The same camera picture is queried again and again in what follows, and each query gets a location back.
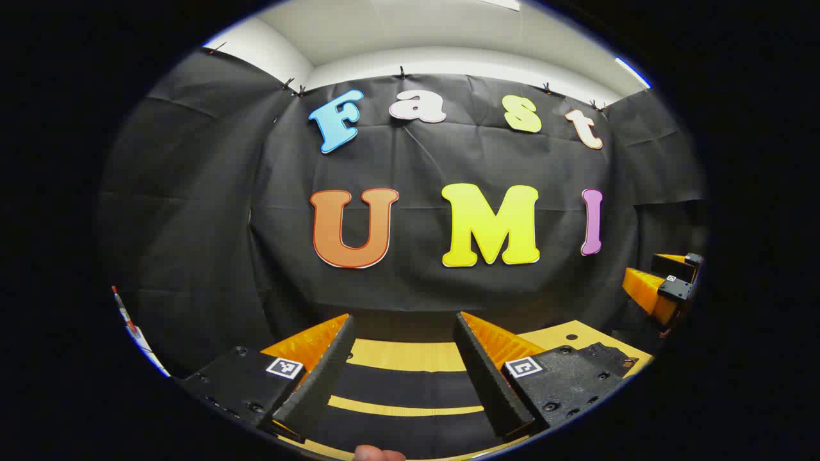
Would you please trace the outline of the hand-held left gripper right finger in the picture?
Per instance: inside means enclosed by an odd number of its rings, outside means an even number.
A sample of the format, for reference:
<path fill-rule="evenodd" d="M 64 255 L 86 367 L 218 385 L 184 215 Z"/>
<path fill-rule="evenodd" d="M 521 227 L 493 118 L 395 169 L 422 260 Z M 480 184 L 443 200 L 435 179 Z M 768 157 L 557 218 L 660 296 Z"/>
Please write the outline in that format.
<path fill-rule="evenodd" d="M 470 313 L 457 313 L 453 337 L 496 434 L 504 439 L 560 427 L 603 401 L 636 365 L 600 342 L 551 348 Z"/>

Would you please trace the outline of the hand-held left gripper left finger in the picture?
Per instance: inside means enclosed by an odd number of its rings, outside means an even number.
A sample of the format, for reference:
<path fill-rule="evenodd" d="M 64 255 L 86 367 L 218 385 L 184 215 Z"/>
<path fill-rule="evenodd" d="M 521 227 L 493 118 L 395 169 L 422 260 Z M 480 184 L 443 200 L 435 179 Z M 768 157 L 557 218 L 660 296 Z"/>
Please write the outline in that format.
<path fill-rule="evenodd" d="M 355 341 L 355 319 L 345 313 L 263 350 L 235 346 L 176 382 L 242 426 L 303 443 L 315 432 Z"/>

